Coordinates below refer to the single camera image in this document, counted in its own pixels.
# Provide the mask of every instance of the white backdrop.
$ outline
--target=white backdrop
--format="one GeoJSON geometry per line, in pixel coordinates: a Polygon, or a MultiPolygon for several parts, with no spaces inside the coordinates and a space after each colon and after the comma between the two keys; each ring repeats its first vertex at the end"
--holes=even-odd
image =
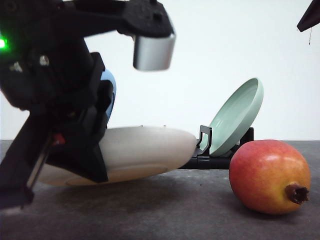
{"type": "MultiPolygon", "coordinates": [[[[311,0],[162,0],[177,40],[169,70],[132,67],[130,37],[86,39],[117,81],[109,128],[162,126],[198,136],[242,83],[258,77],[264,100],[256,139],[320,140],[320,26],[296,25],[311,0]]],[[[28,116],[1,94],[1,139],[13,139],[28,116]]]]}

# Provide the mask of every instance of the mint green dish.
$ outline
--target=mint green dish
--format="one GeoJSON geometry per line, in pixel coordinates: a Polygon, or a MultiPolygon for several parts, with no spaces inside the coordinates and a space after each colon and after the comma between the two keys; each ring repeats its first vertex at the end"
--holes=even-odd
{"type": "MultiPolygon", "coordinates": [[[[212,128],[210,156],[222,156],[240,141],[254,122],[263,98],[264,88],[257,78],[246,81],[229,97],[209,126],[212,128]]],[[[208,135],[203,134],[200,149],[207,142],[208,135]]]]}

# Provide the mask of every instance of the green led light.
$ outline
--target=green led light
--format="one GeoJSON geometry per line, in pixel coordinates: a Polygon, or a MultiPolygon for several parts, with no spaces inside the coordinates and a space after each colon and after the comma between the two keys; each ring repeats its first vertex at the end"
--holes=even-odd
{"type": "Polygon", "coordinates": [[[0,49],[4,49],[6,47],[6,41],[0,38],[0,49]]]}

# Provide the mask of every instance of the screw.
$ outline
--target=screw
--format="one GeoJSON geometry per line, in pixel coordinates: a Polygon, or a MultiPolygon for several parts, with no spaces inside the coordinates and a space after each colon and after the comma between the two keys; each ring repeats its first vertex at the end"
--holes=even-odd
{"type": "Polygon", "coordinates": [[[15,62],[13,65],[11,65],[9,67],[9,70],[10,71],[13,71],[13,72],[19,72],[19,73],[22,73],[23,72],[23,69],[22,67],[20,66],[20,63],[17,61],[15,62]]]}
{"type": "Polygon", "coordinates": [[[5,7],[6,11],[9,13],[14,13],[18,10],[18,5],[13,0],[4,1],[4,7],[5,7]]]}
{"type": "Polygon", "coordinates": [[[46,55],[40,56],[39,63],[41,66],[49,66],[49,58],[46,55]]]}

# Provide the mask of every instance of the dish rack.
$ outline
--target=dish rack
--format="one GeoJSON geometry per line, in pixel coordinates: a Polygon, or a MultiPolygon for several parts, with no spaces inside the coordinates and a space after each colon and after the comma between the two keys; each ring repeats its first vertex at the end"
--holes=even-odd
{"type": "Polygon", "coordinates": [[[233,146],[229,152],[222,156],[210,156],[210,147],[212,145],[212,127],[200,126],[200,137],[197,140],[195,151],[192,158],[180,169],[229,169],[230,161],[236,151],[245,143],[254,141],[254,128],[250,127],[243,137],[240,139],[239,144],[233,146]],[[206,147],[200,149],[200,143],[203,140],[203,134],[208,135],[206,147]]]}

